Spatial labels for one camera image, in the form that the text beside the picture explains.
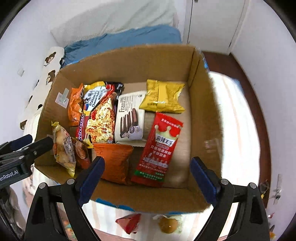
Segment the small red triangular packet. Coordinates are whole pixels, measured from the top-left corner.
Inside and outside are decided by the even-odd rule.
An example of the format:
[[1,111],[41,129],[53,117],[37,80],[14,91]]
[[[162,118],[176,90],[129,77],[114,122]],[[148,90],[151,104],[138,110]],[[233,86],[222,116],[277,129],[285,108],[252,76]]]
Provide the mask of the small red triangular packet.
[[115,222],[129,235],[136,233],[141,216],[140,213],[129,214],[118,218]]

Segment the wrapped round pastry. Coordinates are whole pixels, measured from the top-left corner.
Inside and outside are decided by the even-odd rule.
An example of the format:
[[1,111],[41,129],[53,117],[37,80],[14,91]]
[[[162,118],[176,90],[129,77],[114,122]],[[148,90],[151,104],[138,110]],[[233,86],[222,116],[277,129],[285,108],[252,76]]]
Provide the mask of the wrapped round pastry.
[[181,215],[155,215],[153,220],[158,222],[161,232],[166,234],[178,233],[180,234],[183,229],[183,217]]

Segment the yellow biscuit snack packet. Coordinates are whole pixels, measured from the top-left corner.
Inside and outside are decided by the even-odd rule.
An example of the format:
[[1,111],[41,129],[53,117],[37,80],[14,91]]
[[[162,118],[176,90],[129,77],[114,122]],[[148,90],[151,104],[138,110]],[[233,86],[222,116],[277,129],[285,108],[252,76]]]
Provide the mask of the yellow biscuit snack packet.
[[71,177],[75,175],[76,159],[72,138],[59,122],[51,122],[53,131],[53,153],[58,164],[67,169]]

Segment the striped white bed sheet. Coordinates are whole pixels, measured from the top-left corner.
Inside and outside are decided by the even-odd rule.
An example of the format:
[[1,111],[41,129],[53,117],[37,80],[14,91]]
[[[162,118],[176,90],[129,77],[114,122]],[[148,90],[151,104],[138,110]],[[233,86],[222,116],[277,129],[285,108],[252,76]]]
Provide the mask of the striped white bed sheet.
[[[253,115],[237,77],[211,71],[223,129],[222,177],[246,186],[259,181],[260,143]],[[131,212],[89,201],[82,207],[90,224],[102,240],[193,240],[212,207],[201,213],[181,214],[177,230],[166,234],[159,228],[160,216],[143,213],[137,233],[127,234],[115,221]]]

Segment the beige Franzzi cookie pack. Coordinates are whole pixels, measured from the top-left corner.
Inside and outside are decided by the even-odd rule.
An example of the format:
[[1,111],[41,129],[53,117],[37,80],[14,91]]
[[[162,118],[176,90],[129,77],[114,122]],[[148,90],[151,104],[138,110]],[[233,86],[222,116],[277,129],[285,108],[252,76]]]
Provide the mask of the beige Franzzi cookie pack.
[[145,90],[122,94],[118,98],[114,141],[117,144],[144,147],[144,115],[140,109]]

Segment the white door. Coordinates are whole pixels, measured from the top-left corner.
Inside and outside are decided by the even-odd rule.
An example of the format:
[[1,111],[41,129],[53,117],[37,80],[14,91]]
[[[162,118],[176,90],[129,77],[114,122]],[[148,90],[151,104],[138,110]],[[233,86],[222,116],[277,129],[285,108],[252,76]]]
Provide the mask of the white door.
[[186,1],[183,43],[202,51],[229,54],[250,1]]

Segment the cheese noodle packet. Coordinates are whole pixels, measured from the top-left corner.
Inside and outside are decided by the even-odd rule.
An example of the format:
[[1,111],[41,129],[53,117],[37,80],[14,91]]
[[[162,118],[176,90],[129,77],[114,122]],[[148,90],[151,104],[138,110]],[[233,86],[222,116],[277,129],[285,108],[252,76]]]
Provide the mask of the cheese noodle packet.
[[97,81],[83,86],[83,108],[76,138],[88,148],[94,144],[112,144],[118,98],[124,85]]

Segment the bear print pillow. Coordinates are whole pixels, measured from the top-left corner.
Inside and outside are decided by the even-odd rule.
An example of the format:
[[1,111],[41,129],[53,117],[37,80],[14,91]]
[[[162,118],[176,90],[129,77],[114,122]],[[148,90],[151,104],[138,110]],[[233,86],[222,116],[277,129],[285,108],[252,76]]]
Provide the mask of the bear print pillow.
[[23,113],[20,129],[24,130],[29,119],[43,107],[57,73],[64,63],[65,51],[62,47],[51,47],[43,62],[41,76],[30,94],[28,104]]

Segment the white textured pillow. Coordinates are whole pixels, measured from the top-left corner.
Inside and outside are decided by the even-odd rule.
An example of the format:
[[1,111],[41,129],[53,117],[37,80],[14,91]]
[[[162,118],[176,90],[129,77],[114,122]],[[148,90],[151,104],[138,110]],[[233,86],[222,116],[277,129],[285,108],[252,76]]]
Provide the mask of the white textured pillow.
[[72,16],[51,34],[61,47],[104,34],[179,23],[174,1],[107,1]]

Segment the blue blanket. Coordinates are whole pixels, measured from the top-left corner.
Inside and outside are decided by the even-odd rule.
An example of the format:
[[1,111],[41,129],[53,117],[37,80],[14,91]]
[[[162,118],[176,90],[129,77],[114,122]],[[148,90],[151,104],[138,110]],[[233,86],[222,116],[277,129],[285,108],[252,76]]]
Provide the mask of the blue blanket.
[[63,67],[106,51],[136,45],[181,44],[180,31],[167,25],[130,29],[120,33],[104,34],[89,40],[80,40],[64,48]]

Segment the yellow snack bag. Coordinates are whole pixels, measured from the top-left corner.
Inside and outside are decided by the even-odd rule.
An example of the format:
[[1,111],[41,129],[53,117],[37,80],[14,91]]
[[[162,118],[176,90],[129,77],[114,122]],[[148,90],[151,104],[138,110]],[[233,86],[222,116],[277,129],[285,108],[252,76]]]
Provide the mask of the yellow snack bag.
[[179,104],[179,96],[184,83],[147,80],[147,94],[139,108],[160,113],[183,113],[185,109]]

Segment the brown small snack packet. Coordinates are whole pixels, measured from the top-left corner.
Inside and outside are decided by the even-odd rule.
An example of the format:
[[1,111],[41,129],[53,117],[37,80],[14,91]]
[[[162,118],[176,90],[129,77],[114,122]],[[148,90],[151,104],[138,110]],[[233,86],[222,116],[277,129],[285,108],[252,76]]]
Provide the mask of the brown small snack packet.
[[78,167],[83,170],[88,169],[91,162],[86,145],[76,138],[72,138],[72,143]]

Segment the red spicy snack packet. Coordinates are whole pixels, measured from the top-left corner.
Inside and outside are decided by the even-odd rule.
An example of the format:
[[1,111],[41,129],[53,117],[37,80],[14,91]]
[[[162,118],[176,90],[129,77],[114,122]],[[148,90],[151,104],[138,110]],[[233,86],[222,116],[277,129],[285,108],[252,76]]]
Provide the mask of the red spicy snack packet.
[[161,187],[165,181],[183,123],[163,113],[156,113],[144,150],[131,181]]

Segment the cardboard box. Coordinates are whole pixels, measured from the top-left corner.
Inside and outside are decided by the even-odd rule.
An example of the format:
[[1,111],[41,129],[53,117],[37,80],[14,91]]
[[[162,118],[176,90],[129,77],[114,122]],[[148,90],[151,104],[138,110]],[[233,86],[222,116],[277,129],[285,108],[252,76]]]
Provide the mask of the cardboard box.
[[142,45],[116,49],[87,57],[62,68],[57,74],[38,123],[38,140],[52,134],[51,124],[69,128],[67,109],[56,103],[59,93],[80,84],[97,81],[121,82],[126,91],[145,88],[148,79],[186,84],[180,96],[185,111],[176,115],[184,124],[166,173],[167,182],[185,177],[182,188],[120,185],[100,180],[92,199],[100,203],[150,213],[191,213],[208,208],[198,184],[189,172],[193,157],[200,157],[217,175],[221,174],[222,125],[213,84],[203,55],[188,45]]

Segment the orange chip bag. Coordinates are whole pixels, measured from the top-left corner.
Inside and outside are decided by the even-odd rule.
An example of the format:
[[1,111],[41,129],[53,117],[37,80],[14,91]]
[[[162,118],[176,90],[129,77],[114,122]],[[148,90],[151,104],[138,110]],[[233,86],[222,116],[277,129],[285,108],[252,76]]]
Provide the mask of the orange chip bag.
[[94,144],[96,156],[105,161],[102,179],[117,183],[128,184],[129,157],[133,153],[133,146],[123,144]]

